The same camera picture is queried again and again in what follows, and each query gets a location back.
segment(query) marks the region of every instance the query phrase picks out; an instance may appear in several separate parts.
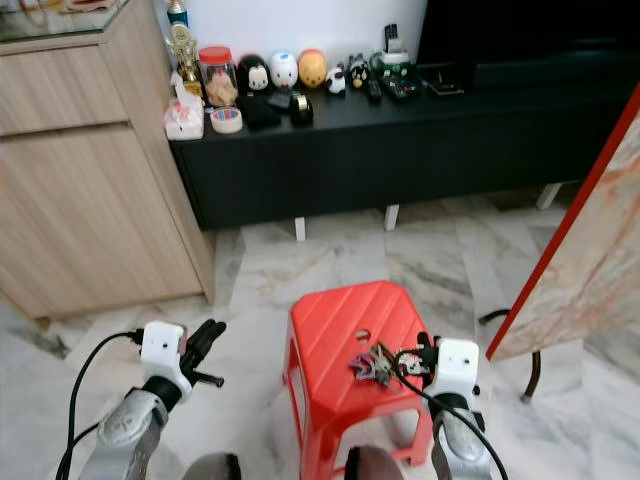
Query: white wall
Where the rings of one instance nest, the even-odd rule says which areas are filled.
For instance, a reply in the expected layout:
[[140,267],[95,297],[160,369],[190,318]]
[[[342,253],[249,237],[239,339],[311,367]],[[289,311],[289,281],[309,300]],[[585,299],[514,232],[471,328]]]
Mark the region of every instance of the white wall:
[[[167,33],[163,0],[154,0]],[[319,48],[330,64],[350,53],[369,55],[383,47],[384,26],[398,32],[415,60],[427,0],[186,0],[189,27],[200,47],[227,45],[234,60],[257,53],[266,60],[278,50],[296,56]]]

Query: marble floor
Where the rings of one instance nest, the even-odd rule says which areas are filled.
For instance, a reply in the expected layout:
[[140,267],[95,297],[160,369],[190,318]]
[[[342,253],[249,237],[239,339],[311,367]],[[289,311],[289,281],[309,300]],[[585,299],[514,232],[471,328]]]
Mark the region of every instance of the marble floor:
[[[486,348],[499,322],[479,326],[476,318],[515,300],[570,203],[566,190],[545,211],[534,207],[536,190],[404,205],[387,233],[377,210],[308,218],[305,243],[295,242],[293,221],[222,231],[213,306],[194,297],[130,307],[56,322],[45,333],[1,306],[0,478],[54,477],[85,357],[106,335],[158,317],[190,329],[209,317],[228,322],[201,367],[226,383],[198,385],[172,412],[148,478],[176,480],[212,451],[237,453],[245,479],[298,478],[280,378],[291,304],[308,292],[390,279],[407,288],[432,334]],[[524,405],[529,369],[528,357],[480,364],[477,406],[511,479],[640,478],[640,322],[544,351],[541,383]],[[137,349],[113,343],[85,377],[78,428],[141,381]],[[405,443],[413,421],[359,425],[343,439],[338,462],[352,444]],[[71,478],[93,444],[90,436],[76,448]],[[407,479],[436,478],[430,461],[402,468]]]

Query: metal chair leg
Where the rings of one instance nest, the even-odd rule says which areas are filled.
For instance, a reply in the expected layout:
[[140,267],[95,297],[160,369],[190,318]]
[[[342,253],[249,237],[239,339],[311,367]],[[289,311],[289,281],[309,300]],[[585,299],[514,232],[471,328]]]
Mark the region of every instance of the metal chair leg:
[[[491,320],[497,317],[506,317],[509,315],[511,310],[508,308],[503,308],[500,310],[495,310],[487,315],[484,315],[478,319],[478,323],[480,325],[486,325]],[[540,372],[542,370],[542,356],[540,355],[540,350],[536,350],[531,354],[531,377],[529,378],[529,384],[527,385],[526,390],[520,397],[522,403],[531,403],[531,397],[533,397],[533,393],[536,391],[536,387],[538,386],[538,382],[540,381]]]

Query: black cable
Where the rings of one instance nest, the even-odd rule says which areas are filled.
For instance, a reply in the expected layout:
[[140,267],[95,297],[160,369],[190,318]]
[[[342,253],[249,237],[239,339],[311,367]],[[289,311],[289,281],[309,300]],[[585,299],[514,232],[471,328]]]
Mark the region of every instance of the black cable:
[[[60,479],[58,479],[58,477],[56,476],[56,480],[69,479],[69,469],[71,468],[71,457],[73,455],[73,445],[74,445],[73,442],[75,441],[74,430],[75,430],[75,416],[76,416],[76,399],[78,397],[78,390],[80,389],[80,382],[82,382],[82,378],[84,377],[84,374],[89,368],[89,364],[94,359],[94,357],[98,354],[100,349],[104,347],[107,343],[109,343],[111,340],[113,340],[114,338],[128,337],[137,343],[137,341],[140,339],[140,336],[141,336],[141,332],[138,330],[135,332],[120,332],[120,333],[115,333],[113,335],[109,335],[107,338],[102,340],[96,348],[93,349],[93,352],[91,352],[91,354],[85,360],[84,365],[82,365],[82,368],[80,369],[80,372],[76,377],[76,381],[73,384],[73,390],[71,391],[71,399],[69,401],[69,429],[67,431],[67,449],[65,451],[65,455],[63,455],[62,457],[62,460],[60,460],[60,466],[58,467],[58,471],[61,472],[62,476],[60,477]],[[66,465],[63,465],[65,456],[68,456],[68,461],[66,462]]]
[[451,415],[453,415],[458,420],[460,420],[462,423],[464,423],[467,427],[469,427],[469,429],[476,435],[476,437],[478,437],[478,439],[482,442],[482,444],[485,447],[487,447],[487,450],[489,450],[489,453],[491,454],[491,457],[493,458],[493,461],[496,462],[496,466],[498,467],[498,470],[500,471],[500,476],[502,477],[502,479],[503,480],[509,480],[509,477],[507,476],[507,471],[505,470],[504,465],[502,465],[502,461],[500,460],[500,457],[498,457],[498,453],[493,449],[493,447],[489,443],[489,440],[487,440],[487,438],[484,436],[484,434],[482,433],[482,431],[478,427],[476,427],[473,423],[471,423],[469,420],[467,420],[462,415],[460,415],[458,412],[456,412],[455,409],[451,408],[446,403],[441,402],[437,398],[432,397],[428,393],[424,393],[422,390],[420,390],[419,388],[415,387],[411,382],[409,382],[405,378],[403,373],[400,371],[400,365],[399,365],[400,357],[402,355],[405,355],[405,354],[419,355],[419,351],[416,351],[416,350],[401,350],[396,354],[396,356],[393,358],[393,371],[396,374],[396,376],[398,377],[398,379],[409,390],[411,390],[412,392],[420,395],[422,398],[425,398],[429,402],[432,402],[434,405],[436,405],[437,407],[441,408],[442,410],[446,410]]
[[58,472],[56,473],[56,480],[62,479],[63,471],[71,470],[70,452],[74,449],[74,447],[78,444],[78,442],[80,442],[80,440],[82,440],[84,437],[89,435],[89,433],[93,432],[96,428],[98,428],[98,425],[99,424],[94,423],[89,428],[87,428],[84,432],[82,432],[73,440],[73,445],[71,446],[71,450],[69,449],[65,450],[64,455],[62,456],[62,460],[60,460],[60,465],[58,466]]

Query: black tv cabinet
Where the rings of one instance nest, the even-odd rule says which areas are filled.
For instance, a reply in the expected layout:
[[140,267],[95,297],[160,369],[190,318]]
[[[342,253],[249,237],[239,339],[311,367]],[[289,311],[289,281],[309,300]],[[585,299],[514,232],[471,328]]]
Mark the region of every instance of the black tv cabinet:
[[173,141],[203,230],[584,178],[633,83],[500,88],[397,104],[306,92],[314,123]]

